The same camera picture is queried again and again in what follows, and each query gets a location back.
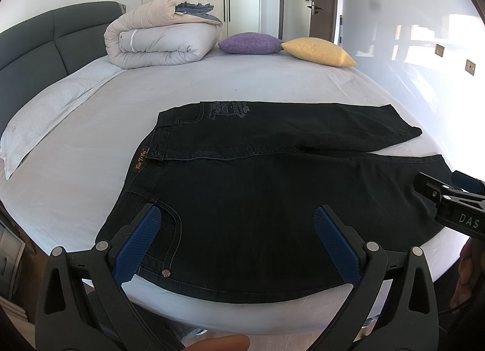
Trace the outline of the person right hand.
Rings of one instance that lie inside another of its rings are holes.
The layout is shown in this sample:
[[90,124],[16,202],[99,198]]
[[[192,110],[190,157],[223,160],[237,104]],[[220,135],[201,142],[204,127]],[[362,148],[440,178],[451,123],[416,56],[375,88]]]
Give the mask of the person right hand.
[[450,300],[450,308],[456,308],[470,299],[473,291],[473,275],[476,275],[479,271],[484,272],[484,251],[482,251],[480,262],[473,259],[473,253],[478,251],[476,243],[473,238],[469,238],[461,250],[458,266],[459,279],[455,293]]

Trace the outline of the person left hand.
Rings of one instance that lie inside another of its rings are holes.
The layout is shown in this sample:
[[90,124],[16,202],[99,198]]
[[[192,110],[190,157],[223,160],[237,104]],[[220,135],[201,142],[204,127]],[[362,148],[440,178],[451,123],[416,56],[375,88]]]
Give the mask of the person left hand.
[[204,339],[185,348],[186,351],[247,351],[251,341],[244,335]]

